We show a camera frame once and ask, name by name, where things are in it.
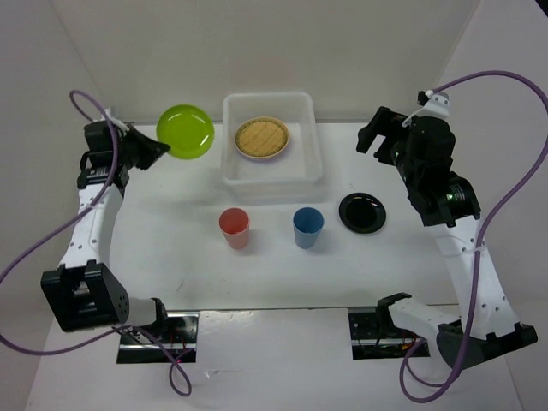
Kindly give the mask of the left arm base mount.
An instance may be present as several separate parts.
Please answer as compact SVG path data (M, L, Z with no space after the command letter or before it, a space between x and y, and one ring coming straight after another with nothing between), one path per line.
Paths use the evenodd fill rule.
M200 315L192 312L168 312L163 328L149 328L152 334L179 363L196 362ZM116 363L120 365L169 363L160 347L140 331L120 335Z

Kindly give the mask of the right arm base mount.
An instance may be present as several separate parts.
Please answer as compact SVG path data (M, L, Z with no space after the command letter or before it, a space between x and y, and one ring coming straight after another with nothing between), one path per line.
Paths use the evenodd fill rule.
M420 339L412 331L382 329L374 307L349 309L348 326L354 360L400 359Z

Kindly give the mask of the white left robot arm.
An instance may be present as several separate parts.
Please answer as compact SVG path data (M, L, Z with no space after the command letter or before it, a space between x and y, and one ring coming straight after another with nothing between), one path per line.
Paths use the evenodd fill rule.
M87 124L84 136L88 149L77 178L83 217L59 266L43 273L41 289L65 332L137 325L148 340L161 342L170 334L165 305L128 295L110 269L110 246L128 172L148 170L170 148L117 119Z

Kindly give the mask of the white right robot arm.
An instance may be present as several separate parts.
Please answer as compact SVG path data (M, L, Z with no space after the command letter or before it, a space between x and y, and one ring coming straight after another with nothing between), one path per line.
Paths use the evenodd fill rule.
M451 367L467 369L535 344L531 325L515 314L480 234L480 205L470 182L452 171L456 137L434 116L412 116L381 107L358 133L357 152L377 136L384 141L374 157L397 168L408 200L444 258L460 316L441 313L400 293L384 299L375 316L379 333L413 331Z

